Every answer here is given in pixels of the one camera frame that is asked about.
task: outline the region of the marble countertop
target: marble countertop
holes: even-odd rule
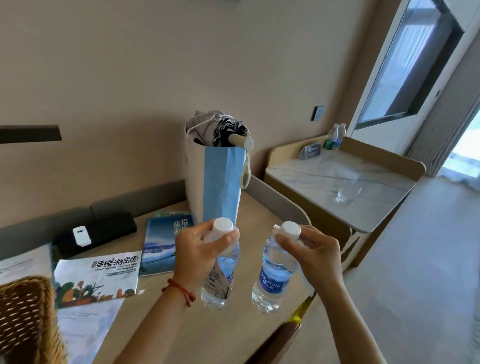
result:
[[[266,174],[363,233],[375,230],[416,184],[408,177],[340,150],[322,149],[317,157],[268,167]],[[336,200],[344,180],[356,180],[362,188],[351,203]]]

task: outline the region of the floor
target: floor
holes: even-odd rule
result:
[[[479,270],[480,192],[424,178],[345,282],[389,364],[480,363]],[[339,363],[319,299],[281,361],[290,363]]]

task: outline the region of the water bottle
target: water bottle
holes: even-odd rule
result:
[[[275,312],[280,308],[285,288],[299,266],[297,260],[276,243],[275,236],[280,234],[298,241],[300,232],[298,224],[286,221],[281,227],[275,225],[272,236],[267,239],[260,279],[252,291],[252,301],[263,313]]]
[[[332,150],[335,146],[336,140],[338,139],[338,124],[334,124],[332,130],[327,135],[327,139],[324,143],[324,149]]]
[[[343,138],[345,138],[346,134],[347,134],[347,124],[340,124],[340,127],[338,128],[338,137],[335,140],[335,144],[333,146],[334,150],[338,150],[340,148],[340,144],[342,144]]]
[[[213,223],[213,230],[205,235],[206,243],[220,239],[230,231],[233,231],[232,220],[218,218]],[[233,271],[240,256],[240,243],[236,242],[225,249],[202,286],[202,301],[205,306],[221,310],[232,291]]]

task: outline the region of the forearm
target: forearm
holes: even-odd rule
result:
[[[161,295],[138,327],[115,364],[161,364],[182,323],[187,306],[185,297],[170,287]]]
[[[373,335],[344,286],[322,297],[342,364],[385,364]]]

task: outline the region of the desk surface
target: desk surface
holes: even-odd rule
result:
[[[266,174],[363,233],[375,230],[416,184],[341,150],[322,149],[317,157],[268,167]],[[358,180],[362,187],[360,196],[352,203],[336,201],[344,180]]]
[[[163,210],[188,211],[187,202]],[[98,256],[141,250],[146,221],[155,213],[135,219],[136,234],[123,237],[78,256]],[[261,314],[252,303],[252,288],[260,275],[263,246],[274,224],[281,220],[247,193],[242,193],[237,218],[240,230],[240,260],[235,269],[231,301],[222,311],[203,306],[201,301],[187,310],[167,363],[243,364],[255,350],[286,321],[308,296],[299,273],[287,287],[282,309],[274,315]],[[139,279],[142,295],[125,299],[103,342],[94,364],[109,364],[121,353],[135,330],[161,294],[172,274]]]

